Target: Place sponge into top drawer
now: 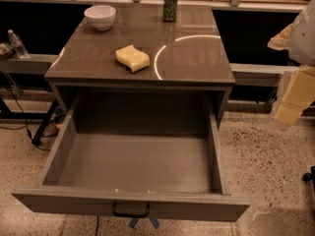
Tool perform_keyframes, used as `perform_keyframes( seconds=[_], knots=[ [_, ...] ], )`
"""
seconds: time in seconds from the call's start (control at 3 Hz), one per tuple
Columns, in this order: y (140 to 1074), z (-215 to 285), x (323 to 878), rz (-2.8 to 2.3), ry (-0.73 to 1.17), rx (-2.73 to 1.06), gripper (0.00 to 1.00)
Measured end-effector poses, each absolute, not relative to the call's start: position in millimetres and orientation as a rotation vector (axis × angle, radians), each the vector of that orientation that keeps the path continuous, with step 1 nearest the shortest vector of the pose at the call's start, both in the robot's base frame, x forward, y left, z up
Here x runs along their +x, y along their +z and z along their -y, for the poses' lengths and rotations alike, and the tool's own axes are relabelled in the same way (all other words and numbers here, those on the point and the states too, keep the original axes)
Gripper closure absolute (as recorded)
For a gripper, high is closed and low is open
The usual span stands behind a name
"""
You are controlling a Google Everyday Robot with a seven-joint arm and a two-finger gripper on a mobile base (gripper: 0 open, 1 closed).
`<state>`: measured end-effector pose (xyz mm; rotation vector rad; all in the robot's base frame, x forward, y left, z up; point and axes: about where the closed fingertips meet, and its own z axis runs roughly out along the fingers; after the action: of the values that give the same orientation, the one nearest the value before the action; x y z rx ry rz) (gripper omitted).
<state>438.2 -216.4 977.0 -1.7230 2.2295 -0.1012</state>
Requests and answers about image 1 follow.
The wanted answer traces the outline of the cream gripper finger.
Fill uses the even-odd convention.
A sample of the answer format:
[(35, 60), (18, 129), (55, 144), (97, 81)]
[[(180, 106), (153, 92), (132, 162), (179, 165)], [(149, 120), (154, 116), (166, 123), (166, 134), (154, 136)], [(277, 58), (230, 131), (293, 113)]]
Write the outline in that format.
[(315, 67), (301, 65), (284, 76), (284, 92), (278, 99), (272, 123), (276, 129), (286, 129), (294, 124), (315, 101)]
[(286, 26), (280, 33), (269, 40), (267, 46), (277, 51), (288, 50), (291, 28), (292, 25)]

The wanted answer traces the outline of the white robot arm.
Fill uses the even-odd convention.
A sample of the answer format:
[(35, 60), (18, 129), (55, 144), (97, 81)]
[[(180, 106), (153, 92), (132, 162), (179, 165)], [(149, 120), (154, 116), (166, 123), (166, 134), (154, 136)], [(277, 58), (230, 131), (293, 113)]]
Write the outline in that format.
[(311, 0), (292, 24), (268, 42), (274, 50), (287, 50), (300, 67), (290, 75), (280, 105), (273, 116), (276, 127), (291, 126), (315, 101), (315, 0)]

